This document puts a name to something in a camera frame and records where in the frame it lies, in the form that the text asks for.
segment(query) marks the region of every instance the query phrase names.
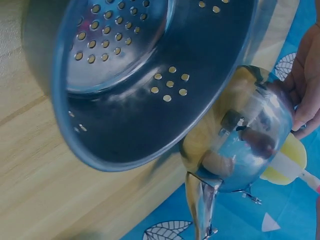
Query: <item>fingernail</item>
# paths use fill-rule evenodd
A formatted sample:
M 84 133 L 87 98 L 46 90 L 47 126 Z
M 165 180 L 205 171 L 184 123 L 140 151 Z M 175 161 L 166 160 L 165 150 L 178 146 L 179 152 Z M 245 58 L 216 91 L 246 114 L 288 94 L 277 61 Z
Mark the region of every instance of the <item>fingernail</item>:
M 293 131 L 298 131 L 302 125 L 304 125 L 305 123 L 302 121 L 295 121 L 292 130 Z

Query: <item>colander hole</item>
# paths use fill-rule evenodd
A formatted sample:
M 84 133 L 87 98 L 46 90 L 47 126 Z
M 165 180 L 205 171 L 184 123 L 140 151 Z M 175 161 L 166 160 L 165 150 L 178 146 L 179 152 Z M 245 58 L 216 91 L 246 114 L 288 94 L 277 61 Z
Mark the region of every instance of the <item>colander hole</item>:
M 146 20 L 147 19 L 147 14 L 145 14 L 145 13 L 141 14 L 140 15 L 140 19 L 141 19 L 141 21 Z
M 80 17 L 79 20 L 78 20 L 78 24 L 77 25 L 80 26 L 83 21 L 84 21 L 84 19 L 82 17 Z
M 162 75 L 160 73 L 156 73 L 154 75 L 154 79 L 160 80 L 160 79 L 162 79 Z
M 130 45 L 132 43 L 132 39 L 130 37 L 128 37 L 126 40 L 125 40 L 125 44 L 126 45 Z
M 204 1 L 199 2 L 199 7 L 204 8 L 206 6 L 206 3 Z
M 183 81 L 188 81 L 189 78 L 190 78 L 189 74 L 184 73 L 184 74 L 181 75 L 181 79 L 182 79 Z
M 175 66 L 171 66 L 171 67 L 169 67 L 169 73 L 174 74 L 176 71 L 177 71 L 177 69 L 176 69 L 176 67 L 175 67 Z
M 74 55 L 74 59 L 79 61 L 83 58 L 84 54 L 80 51 L 80 52 L 77 52 L 75 55 Z
M 170 95 L 164 95 L 163 96 L 163 100 L 165 101 L 165 102 L 170 102 L 171 101 L 171 96 Z
M 72 118 L 75 117 L 75 115 L 74 115 L 71 111 L 68 111 L 68 113 L 69 113 L 69 116 L 70 116 L 70 117 L 72 117 Z
M 166 82 L 166 86 L 167 86 L 168 88 L 172 88 L 174 85 L 175 85 L 175 83 L 174 83 L 173 81 L 167 81 L 167 82 Z
M 111 31 L 111 27 L 110 26 L 106 26 L 104 29 L 103 29 L 103 34 L 109 34 Z
M 101 10 L 100 5 L 96 4 L 96 5 L 94 5 L 94 6 L 92 7 L 91 12 L 92 12 L 93 14 L 97 14 L 98 12 L 100 12 L 100 10 Z
M 122 34 L 121 33 L 117 33 L 115 35 L 115 40 L 120 41 L 122 39 Z
M 90 27 L 91 27 L 92 30 L 96 30 L 99 27 L 99 22 L 98 21 L 93 21 L 91 23 Z
M 136 27 L 134 28 L 134 33 L 135 33 L 135 34 L 138 34 L 139 32 L 140 32 L 140 27 L 136 26 Z
M 79 124 L 79 127 L 80 127 L 84 132 L 87 131 L 87 129 L 86 129 L 82 124 Z
M 126 29 L 132 28 L 132 23 L 128 21 L 128 22 L 125 24 L 125 28 L 126 28 Z
M 123 17 L 122 16 L 118 16 L 115 20 L 115 23 L 116 24 L 122 24 L 122 22 L 124 21 Z
M 102 42 L 102 47 L 104 49 L 106 49 L 107 47 L 109 47 L 109 44 L 110 44 L 110 42 L 108 40 L 105 40 L 105 41 Z
M 119 55 L 121 53 L 121 48 L 120 47 L 116 47 L 114 50 L 114 54 L 115 55 Z
M 110 19 L 113 15 L 113 12 L 112 11 L 106 11 L 105 14 L 104 14 L 104 18 L 105 19 Z
M 220 12 L 220 7 L 218 7 L 218 6 L 213 6 L 212 11 L 217 14 L 217 13 Z
M 159 88 L 157 88 L 156 86 L 154 86 L 154 87 L 151 88 L 151 92 L 152 92 L 153 94 L 157 94 L 157 93 L 159 92 Z
M 187 95 L 187 90 L 184 89 L 184 88 L 181 88 L 181 89 L 179 90 L 179 94 L 180 94 L 181 96 L 185 96 L 185 95 Z
M 136 7 L 134 7 L 134 6 L 132 6 L 132 7 L 130 8 L 130 13 L 131 13 L 132 15 L 137 15 L 138 9 L 137 9 Z
M 88 43 L 88 47 L 90 49 L 93 49 L 96 46 L 97 42 L 95 40 L 92 40 Z
M 145 0 L 143 1 L 142 5 L 146 8 L 146 7 L 149 7 L 150 5 L 150 1 L 149 0 Z
M 96 56 L 95 55 L 90 55 L 88 57 L 88 63 L 89 64 L 93 64 L 95 62 L 95 60 L 96 60 Z
M 125 5 L 126 5 L 126 4 L 125 4 L 123 1 L 119 2 L 119 3 L 118 3 L 118 9 L 120 9 L 120 10 L 124 9 L 124 8 L 125 8 Z
M 78 34 L 78 40 L 82 41 L 83 39 L 86 38 L 86 32 L 82 31 Z
M 109 55 L 106 54 L 106 53 L 102 54 L 102 56 L 101 56 L 101 59 L 102 59 L 102 61 L 104 61 L 104 62 L 107 61 L 108 58 L 109 58 Z

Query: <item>metal colander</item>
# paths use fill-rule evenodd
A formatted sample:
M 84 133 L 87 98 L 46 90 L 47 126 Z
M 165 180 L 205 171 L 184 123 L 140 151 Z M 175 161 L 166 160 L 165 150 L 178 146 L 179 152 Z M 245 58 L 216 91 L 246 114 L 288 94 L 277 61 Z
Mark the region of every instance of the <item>metal colander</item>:
M 204 115 L 241 60 L 255 8 L 30 0 L 24 49 L 72 151 L 98 170 L 123 171 L 168 150 Z

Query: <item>wooden table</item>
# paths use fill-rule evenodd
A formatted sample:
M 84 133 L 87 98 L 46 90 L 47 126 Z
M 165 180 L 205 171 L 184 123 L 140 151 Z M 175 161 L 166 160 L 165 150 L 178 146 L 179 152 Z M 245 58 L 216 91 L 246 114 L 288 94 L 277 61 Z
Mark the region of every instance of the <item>wooden table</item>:
M 0 2 L 0 239 L 117 240 L 183 183 L 180 155 L 120 173 L 77 160 L 25 60 L 27 3 Z M 273 67 L 298 3 L 260 1 L 245 63 Z

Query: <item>hand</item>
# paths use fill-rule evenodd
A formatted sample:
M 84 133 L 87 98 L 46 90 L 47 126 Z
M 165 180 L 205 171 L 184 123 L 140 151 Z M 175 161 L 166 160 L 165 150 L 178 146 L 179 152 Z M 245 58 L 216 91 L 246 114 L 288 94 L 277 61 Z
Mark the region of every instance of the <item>hand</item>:
M 320 126 L 320 25 L 303 36 L 284 86 L 298 106 L 292 130 L 298 139 L 304 138 Z

